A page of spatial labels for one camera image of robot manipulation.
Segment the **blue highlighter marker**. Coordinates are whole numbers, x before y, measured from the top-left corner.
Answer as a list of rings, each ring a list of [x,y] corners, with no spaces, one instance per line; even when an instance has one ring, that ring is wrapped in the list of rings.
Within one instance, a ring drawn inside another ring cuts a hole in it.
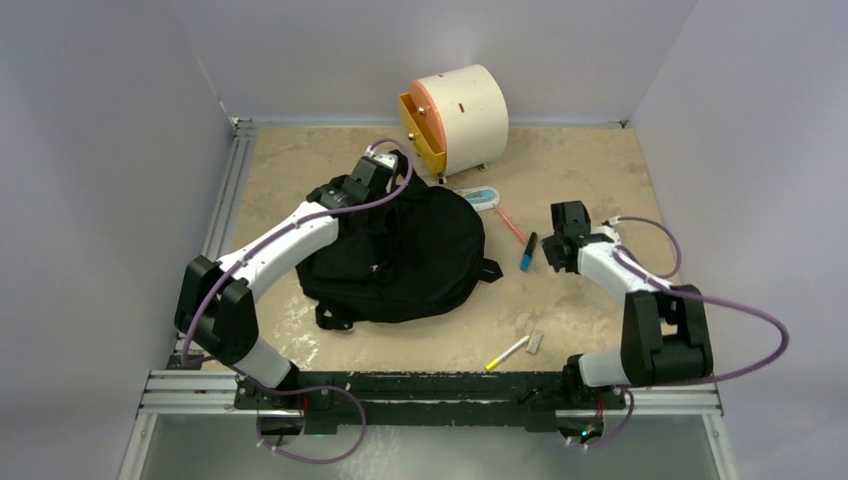
[[[531,265],[537,244],[538,244],[538,233],[533,231],[527,239],[525,249],[524,249],[524,252],[523,252],[521,260],[520,260],[519,269],[522,272],[528,272],[529,271],[529,268],[530,268],[530,265]]]

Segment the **black student backpack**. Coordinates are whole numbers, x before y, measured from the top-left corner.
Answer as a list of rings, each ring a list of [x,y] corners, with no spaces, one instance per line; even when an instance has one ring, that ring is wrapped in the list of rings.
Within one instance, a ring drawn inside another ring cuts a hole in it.
[[[479,283],[503,276],[485,256],[485,229],[474,208],[418,175],[395,199],[337,220],[337,239],[296,267],[324,330],[445,314]]]

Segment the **grey marker cap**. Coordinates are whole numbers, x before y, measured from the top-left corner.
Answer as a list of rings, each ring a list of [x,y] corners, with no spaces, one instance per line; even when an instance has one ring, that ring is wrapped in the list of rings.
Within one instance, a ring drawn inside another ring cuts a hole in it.
[[[528,342],[526,344],[526,352],[531,355],[535,355],[539,350],[543,336],[544,333],[542,331],[534,330],[528,338]]]

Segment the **yellow white marker pen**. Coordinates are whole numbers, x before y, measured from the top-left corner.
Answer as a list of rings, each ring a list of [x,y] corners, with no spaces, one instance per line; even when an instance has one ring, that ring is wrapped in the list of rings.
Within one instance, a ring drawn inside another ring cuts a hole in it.
[[[513,345],[511,345],[510,347],[508,347],[508,348],[507,348],[504,352],[502,352],[502,353],[501,353],[501,354],[499,354],[497,357],[495,357],[493,360],[491,360],[491,361],[490,361],[490,362],[489,362],[489,363],[485,366],[485,370],[486,370],[487,372],[491,372],[491,371],[495,370],[495,369],[496,369],[499,365],[501,365],[501,364],[502,364],[505,360],[507,360],[510,356],[512,356],[513,354],[515,354],[515,353],[516,353],[517,351],[519,351],[520,349],[524,348],[524,347],[528,344],[529,339],[530,339],[530,336],[529,336],[529,335],[525,335],[524,337],[522,337],[520,340],[518,340],[518,341],[517,341],[517,342],[515,342]]]

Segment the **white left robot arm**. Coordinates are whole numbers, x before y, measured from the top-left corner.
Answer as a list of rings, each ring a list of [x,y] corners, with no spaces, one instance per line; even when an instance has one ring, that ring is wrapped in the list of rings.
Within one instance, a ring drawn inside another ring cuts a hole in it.
[[[256,303],[299,263],[362,226],[400,195],[414,169],[397,150],[367,153],[349,175],[315,188],[294,212],[247,246],[186,267],[174,324],[219,363],[259,383],[272,408],[297,399],[297,367],[259,333]]]

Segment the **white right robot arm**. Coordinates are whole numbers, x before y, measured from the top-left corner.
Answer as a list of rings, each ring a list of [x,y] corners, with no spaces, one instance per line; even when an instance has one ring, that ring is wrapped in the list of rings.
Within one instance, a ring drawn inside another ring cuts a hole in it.
[[[594,282],[623,308],[617,347],[567,360],[564,399],[584,407],[601,387],[649,387],[711,376],[713,351],[699,290],[675,286],[629,258],[613,224],[592,226],[582,202],[554,203],[550,213],[553,232],[541,241],[548,264]]]

